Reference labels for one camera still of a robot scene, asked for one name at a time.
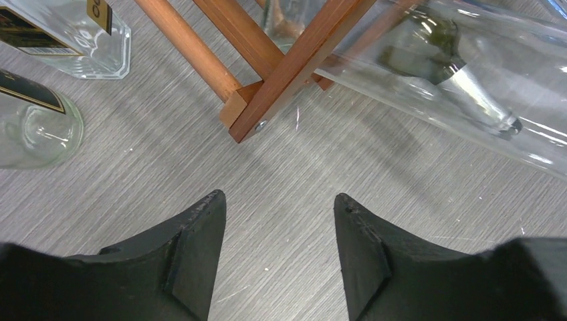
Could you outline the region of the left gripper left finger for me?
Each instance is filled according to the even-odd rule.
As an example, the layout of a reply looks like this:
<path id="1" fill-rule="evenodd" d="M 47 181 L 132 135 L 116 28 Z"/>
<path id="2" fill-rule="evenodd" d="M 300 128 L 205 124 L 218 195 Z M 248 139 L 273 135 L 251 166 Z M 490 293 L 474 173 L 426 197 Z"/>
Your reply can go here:
<path id="1" fill-rule="evenodd" d="M 2 320 L 207 320 L 226 197 L 188 209 L 96 255 L 1 244 Z"/>

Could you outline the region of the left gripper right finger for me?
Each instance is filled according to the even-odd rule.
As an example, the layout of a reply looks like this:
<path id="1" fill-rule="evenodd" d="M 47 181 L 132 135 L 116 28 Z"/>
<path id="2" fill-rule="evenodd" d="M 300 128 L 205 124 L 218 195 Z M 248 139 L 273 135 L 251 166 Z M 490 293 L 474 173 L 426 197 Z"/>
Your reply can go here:
<path id="1" fill-rule="evenodd" d="M 336 241 L 351 320 L 565 320 L 566 240 L 517 237 L 468 254 L 340 193 Z"/>

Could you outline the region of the round clear bottle pink label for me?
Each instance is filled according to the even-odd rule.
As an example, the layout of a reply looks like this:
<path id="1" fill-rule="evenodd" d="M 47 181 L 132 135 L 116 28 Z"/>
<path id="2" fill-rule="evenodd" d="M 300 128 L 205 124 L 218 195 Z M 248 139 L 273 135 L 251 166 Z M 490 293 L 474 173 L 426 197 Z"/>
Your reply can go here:
<path id="1" fill-rule="evenodd" d="M 1 168 L 40 169 L 79 148 L 84 121 L 64 94 L 1 70 Z"/>

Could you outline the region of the slim clear glass bottle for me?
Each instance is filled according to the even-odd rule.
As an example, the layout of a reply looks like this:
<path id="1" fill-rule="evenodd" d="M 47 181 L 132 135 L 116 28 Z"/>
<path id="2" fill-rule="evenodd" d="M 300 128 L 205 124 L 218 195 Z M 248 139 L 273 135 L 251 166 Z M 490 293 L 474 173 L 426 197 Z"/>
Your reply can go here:
<path id="1" fill-rule="evenodd" d="M 481 1 L 376 1 L 316 68 L 566 177 L 566 24 Z"/>

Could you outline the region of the square clear liquor bottle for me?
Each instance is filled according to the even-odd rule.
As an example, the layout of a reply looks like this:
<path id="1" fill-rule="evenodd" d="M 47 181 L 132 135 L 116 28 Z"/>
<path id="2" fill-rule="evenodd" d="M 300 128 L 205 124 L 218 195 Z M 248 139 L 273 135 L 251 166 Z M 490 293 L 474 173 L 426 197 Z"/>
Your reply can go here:
<path id="1" fill-rule="evenodd" d="M 132 32 L 108 1 L 2 1 L 1 42 L 79 79 L 130 71 Z"/>

